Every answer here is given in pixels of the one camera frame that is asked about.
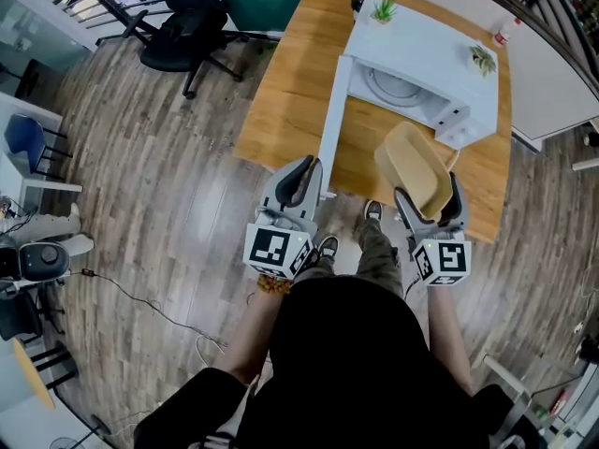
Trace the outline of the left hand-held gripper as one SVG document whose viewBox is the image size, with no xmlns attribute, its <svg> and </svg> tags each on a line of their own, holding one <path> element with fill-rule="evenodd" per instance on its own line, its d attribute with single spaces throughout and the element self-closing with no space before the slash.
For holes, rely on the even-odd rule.
<svg viewBox="0 0 599 449">
<path fill-rule="evenodd" d="M 294 280 L 314 249 L 323 168 L 303 156 L 276 170 L 267 180 L 256 221 L 247 225 L 243 263 L 260 274 Z"/>
</svg>

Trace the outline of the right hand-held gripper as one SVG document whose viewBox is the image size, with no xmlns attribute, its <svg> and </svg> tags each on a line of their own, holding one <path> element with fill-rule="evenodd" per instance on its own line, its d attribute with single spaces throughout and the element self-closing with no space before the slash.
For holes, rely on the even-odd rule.
<svg viewBox="0 0 599 449">
<path fill-rule="evenodd" d="M 425 219 L 407 192 L 396 187 L 394 199 L 406 228 L 409 248 L 420 279 L 428 286 L 451 286 L 471 274 L 472 243 L 464 227 L 469 222 L 465 191 L 453 171 L 449 172 L 452 196 L 441 211 L 438 224 Z"/>
</svg>

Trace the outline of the beige plastic bowl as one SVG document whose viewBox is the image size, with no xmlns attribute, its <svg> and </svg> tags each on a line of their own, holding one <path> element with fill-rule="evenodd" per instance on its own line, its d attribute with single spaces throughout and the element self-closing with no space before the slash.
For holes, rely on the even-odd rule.
<svg viewBox="0 0 599 449">
<path fill-rule="evenodd" d="M 374 151 L 374 161 L 393 188 L 410 196 L 423 219 L 440 220 L 453 196 L 451 177 L 416 126 L 399 123 Z"/>
</svg>

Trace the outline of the white microwave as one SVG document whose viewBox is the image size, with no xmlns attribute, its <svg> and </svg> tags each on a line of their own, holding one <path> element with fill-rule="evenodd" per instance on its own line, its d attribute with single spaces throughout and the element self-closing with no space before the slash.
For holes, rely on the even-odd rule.
<svg viewBox="0 0 599 449">
<path fill-rule="evenodd" d="M 496 133 L 499 63 L 495 51 L 453 27 L 409 7 L 397 6 L 388 24 L 371 19 L 374 3 L 364 0 L 339 57 L 318 158 L 321 196 L 329 182 L 347 98 L 390 110 L 424 125 L 435 140 L 461 150 Z M 491 53 L 497 71 L 486 78 L 468 65 L 468 47 Z"/>
</svg>

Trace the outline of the person's right forearm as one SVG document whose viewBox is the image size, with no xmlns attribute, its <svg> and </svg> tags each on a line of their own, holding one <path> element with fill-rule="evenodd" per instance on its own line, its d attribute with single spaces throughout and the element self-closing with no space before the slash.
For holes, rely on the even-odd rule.
<svg viewBox="0 0 599 449">
<path fill-rule="evenodd" d="M 472 396 L 474 386 L 471 366 L 451 288 L 429 286 L 427 294 L 430 350 L 456 383 Z"/>
</svg>

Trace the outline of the person's left forearm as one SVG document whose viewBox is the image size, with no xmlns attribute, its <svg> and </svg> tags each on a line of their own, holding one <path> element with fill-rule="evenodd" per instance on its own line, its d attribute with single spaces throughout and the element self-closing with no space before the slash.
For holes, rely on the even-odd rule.
<svg viewBox="0 0 599 449">
<path fill-rule="evenodd" d="M 213 367 L 250 384 L 261 372 L 284 296 L 258 292 L 252 296 L 233 338 Z"/>
</svg>

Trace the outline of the person's olive trousers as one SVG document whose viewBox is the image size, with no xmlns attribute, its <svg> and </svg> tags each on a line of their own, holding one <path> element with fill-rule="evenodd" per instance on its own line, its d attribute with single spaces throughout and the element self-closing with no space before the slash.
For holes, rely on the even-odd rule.
<svg viewBox="0 0 599 449">
<path fill-rule="evenodd" d="M 362 218 L 358 224 L 356 235 L 361 257 L 355 276 L 403 297 L 402 272 L 396 261 L 395 248 L 383 233 L 380 222 L 374 218 Z M 303 270 L 294 283 L 335 276 L 333 269 L 335 253 L 332 250 L 324 249 L 330 239 L 334 244 L 338 243 L 334 236 L 325 238 L 321 242 L 318 262 Z"/>
</svg>

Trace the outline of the wooden table with white legs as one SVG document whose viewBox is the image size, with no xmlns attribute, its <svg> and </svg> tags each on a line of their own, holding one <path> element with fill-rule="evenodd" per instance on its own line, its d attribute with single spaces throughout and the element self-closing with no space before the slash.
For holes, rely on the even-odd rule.
<svg viewBox="0 0 599 449">
<path fill-rule="evenodd" d="M 350 0 L 300 0 L 258 87 L 234 154 L 278 169 L 316 155 L 337 61 L 353 25 Z M 498 51 L 499 118 L 495 134 L 465 148 L 454 165 L 470 209 L 467 234 L 492 243 L 500 228 L 511 149 L 508 55 Z M 375 148 L 404 118 L 349 99 L 331 174 L 333 188 L 393 205 L 391 186 L 373 159 Z"/>
</svg>

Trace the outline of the pale succulent potted plant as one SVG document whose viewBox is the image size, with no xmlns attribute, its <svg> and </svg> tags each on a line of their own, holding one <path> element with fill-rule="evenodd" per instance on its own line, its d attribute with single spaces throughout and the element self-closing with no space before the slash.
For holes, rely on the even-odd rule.
<svg viewBox="0 0 599 449">
<path fill-rule="evenodd" d="M 497 65 L 495 63 L 494 57 L 482 46 L 469 46 L 468 52 L 468 65 L 482 78 L 486 78 L 497 71 Z"/>
</svg>

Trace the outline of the person's black shirt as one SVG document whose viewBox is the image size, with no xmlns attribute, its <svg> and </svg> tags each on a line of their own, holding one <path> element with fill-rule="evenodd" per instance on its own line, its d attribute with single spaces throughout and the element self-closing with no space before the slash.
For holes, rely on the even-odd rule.
<svg viewBox="0 0 599 449">
<path fill-rule="evenodd" d="M 276 312 L 253 397 L 204 369 L 147 416 L 135 449 L 547 449 L 497 385 L 469 395 L 407 304 L 356 277 L 300 282 Z"/>
</svg>

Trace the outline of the black mesh office chair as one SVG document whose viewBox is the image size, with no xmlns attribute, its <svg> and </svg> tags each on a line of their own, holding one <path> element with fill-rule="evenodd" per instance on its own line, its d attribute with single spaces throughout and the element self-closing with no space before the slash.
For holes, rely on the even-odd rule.
<svg viewBox="0 0 599 449">
<path fill-rule="evenodd" d="M 196 96 L 191 85 L 204 62 L 214 65 L 235 81 L 242 81 L 242 74 L 212 56 L 215 51 L 224 50 L 236 40 L 249 40 L 245 33 L 224 29 L 226 3 L 223 0 L 165 0 L 165 3 L 172 13 L 160 27 L 145 22 L 149 12 L 142 10 L 130 20 L 122 33 L 124 38 L 137 34 L 137 39 L 143 43 L 140 61 L 161 72 L 185 73 L 187 79 L 183 96 L 187 99 Z M 145 34 L 138 34 L 139 29 Z"/>
</svg>

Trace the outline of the plastic bottle with red cap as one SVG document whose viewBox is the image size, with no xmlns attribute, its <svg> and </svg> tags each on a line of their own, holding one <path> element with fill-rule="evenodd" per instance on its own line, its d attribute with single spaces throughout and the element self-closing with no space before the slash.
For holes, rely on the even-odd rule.
<svg viewBox="0 0 599 449">
<path fill-rule="evenodd" d="M 517 30 L 520 25 L 520 18 L 513 18 L 509 21 L 505 21 L 494 33 L 492 37 L 493 44 L 497 47 L 504 47 L 506 43 L 510 40 L 514 31 Z"/>
</svg>

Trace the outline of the green spiky potted plant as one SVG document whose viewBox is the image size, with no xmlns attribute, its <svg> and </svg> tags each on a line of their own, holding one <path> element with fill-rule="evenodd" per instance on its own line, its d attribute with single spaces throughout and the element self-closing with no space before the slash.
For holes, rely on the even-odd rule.
<svg viewBox="0 0 599 449">
<path fill-rule="evenodd" d="M 392 21 L 397 6 L 395 0 L 380 0 L 378 3 L 374 3 L 371 19 L 380 24 L 388 24 Z"/>
</svg>

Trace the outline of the black and white round device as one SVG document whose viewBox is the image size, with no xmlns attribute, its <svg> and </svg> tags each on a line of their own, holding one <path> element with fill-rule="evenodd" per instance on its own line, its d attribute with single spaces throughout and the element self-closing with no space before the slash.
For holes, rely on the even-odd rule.
<svg viewBox="0 0 599 449">
<path fill-rule="evenodd" d="M 55 242 L 38 241 L 23 244 L 18 250 L 21 279 L 47 282 L 63 276 L 70 267 L 66 248 Z"/>
</svg>

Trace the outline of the blue chair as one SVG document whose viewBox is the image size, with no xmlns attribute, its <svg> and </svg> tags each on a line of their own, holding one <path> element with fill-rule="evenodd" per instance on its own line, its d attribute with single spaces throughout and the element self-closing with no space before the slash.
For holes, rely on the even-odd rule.
<svg viewBox="0 0 599 449">
<path fill-rule="evenodd" d="M 66 134 L 43 127 L 40 122 L 30 116 L 13 114 L 7 123 L 5 141 L 12 154 L 26 153 L 29 170 L 32 174 L 61 180 L 62 178 L 57 175 L 41 171 L 39 169 L 40 164 L 43 160 L 55 161 L 46 152 L 55 152 L 65 158 L 72 158 L 73 155 L 48 145 L 45 139 L 46 134 L 67 139 Z"/>
</svg>

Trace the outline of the white desk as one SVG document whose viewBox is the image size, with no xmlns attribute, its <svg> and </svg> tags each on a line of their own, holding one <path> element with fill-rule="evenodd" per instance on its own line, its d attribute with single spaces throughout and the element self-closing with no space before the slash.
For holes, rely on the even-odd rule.
<svg viewBox="0 0 599 449">
<path fill-rule="evenodd" d="M 27 212 L 41 208 L 43 193 L 46 191 L 80 193 L 82 191 L 80 185 L 69 183 L 58 174 L 59 167 L 69 163 L 71 158 L 65 158 L 55 152 L 46 152 L 55 161 L 43 160 L 39 169 L 62 178 L 57 180 L 32 174 L 25 152 L 17 154 L 10 152 L 5 141 L 5 130 L 8 120 L 13 114 L 30 116 L 40 122 L 43 127 L 63 133 L 61 131 L 62 116 L 0 92 L 0 196 L 11 199 L 17 210 Z M 71 154 L 68 150 L 68 138 L 62 139 L 46 134 L 45 139 L 51 147 Z"/>
</svg>

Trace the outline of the black floor fan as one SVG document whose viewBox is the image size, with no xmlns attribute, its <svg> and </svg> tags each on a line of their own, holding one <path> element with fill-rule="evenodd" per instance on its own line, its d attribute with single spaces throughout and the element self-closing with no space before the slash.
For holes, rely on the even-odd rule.
<svg viewBox="0 0 599 449">
<path fill-rule="evenodd" d="M 104 441 L 111 435 L 109 427 L 96 415 L 92 415 L 92 426 L 88 432 L 77 438 L 59 437 L 55 439 L 49 446 L 49 449 L 85 449 L 84 444 L 93 436 Z"/>
</svg>

